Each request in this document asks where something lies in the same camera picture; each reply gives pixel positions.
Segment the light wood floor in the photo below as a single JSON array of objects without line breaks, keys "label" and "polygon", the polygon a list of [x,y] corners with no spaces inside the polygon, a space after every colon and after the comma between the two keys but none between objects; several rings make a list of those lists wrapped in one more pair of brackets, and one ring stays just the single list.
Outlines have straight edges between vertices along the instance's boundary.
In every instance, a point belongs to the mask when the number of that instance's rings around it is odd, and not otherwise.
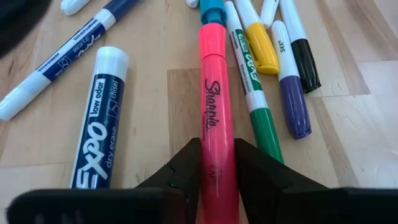
[{"label": "light wood floor", "polygon": [[[323,86],[307,96],[313,133],[293,140],[276,77],[262,76],[286,164],[329,186],[398,187],[398,1],[296,0]],[[73,17],[60,0],[0,61],[0,97],[69,39],[108,0]],[[262,0],[254,0],[257,9]],[[199,10],[143,0],[12,121],[0,121],[0,213],[30,189],[68,187],[96,49],[131,58],[113,188],[136,186],[199,136]],[[234,135],[254,143],[228,46]]]}]

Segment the blue marker label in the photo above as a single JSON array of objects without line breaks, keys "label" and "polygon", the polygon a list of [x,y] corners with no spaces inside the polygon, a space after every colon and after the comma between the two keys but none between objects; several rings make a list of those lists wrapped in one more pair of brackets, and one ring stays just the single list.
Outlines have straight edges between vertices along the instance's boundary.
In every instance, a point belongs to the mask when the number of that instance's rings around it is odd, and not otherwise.
[{"label": "blue marker label", "polygon": [[103,189],[111,185],[124,82],[113,75],[94,77],[83,133],[73,173],[73,189]]},{"label": "blue marker label", "polygon": [[51,82],[65,71],[76,59],[89,49],[102,34],[105,27],[97,19],[90,20],[39,68]]}]

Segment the teal marker cap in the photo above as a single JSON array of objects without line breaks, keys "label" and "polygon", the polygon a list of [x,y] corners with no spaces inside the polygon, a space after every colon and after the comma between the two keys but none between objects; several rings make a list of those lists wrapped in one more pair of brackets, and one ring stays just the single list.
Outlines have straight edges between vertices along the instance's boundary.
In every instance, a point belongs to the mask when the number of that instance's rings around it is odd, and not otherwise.
[{"label": "teal marker cap", "polygon": [[223,0],[200,0],[201,23],[215,22],[226,26],[226,11]]}]

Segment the blue marker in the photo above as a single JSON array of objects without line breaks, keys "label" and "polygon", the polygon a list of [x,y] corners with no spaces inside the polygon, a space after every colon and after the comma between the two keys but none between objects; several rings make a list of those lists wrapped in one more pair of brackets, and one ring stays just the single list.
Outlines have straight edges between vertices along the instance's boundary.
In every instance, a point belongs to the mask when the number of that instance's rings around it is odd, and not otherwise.
[{"label": "blue marker", "polygon": [[138,0],[113,0],[0,102],[0,119],[10,120],[60,76]]},{"label": "blue marker", "polygon": [[73,189],[106,189],[111,185],[128,66],[129,56],[122,50],[98,50],[70,182]]}]

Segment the marker label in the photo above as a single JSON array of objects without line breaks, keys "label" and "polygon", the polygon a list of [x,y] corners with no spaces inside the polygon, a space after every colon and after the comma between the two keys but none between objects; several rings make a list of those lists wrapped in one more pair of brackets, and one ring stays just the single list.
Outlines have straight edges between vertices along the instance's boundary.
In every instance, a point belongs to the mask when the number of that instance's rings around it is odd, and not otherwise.
[{"label": "marker label", "polygon": [[54,81],[76,59],[89,49],[105,31],[105,27],[100,21],[91,19],[46,62],[39,66],[37,71],[42,72],[51,82]]},{"label": "marker label", "polygon": [[243,30],[236,29],[235,31],[232,31],[231,40],[233,42],[234,40],[237,40],[237,50],[240,50],[243,53],[242,55],[236,54],[236,57],[238,58],[239,69],[243,76],[244,94],[246,95],[256,90],[262,91],[261,82],[259,80],[256,67],[254,66],[254,60],[251,56],[249,45],[246,42]]},{"label": "marker label", "polygon": [[109,188],[124,82],[113,75],[94,78],[72,188]]}]

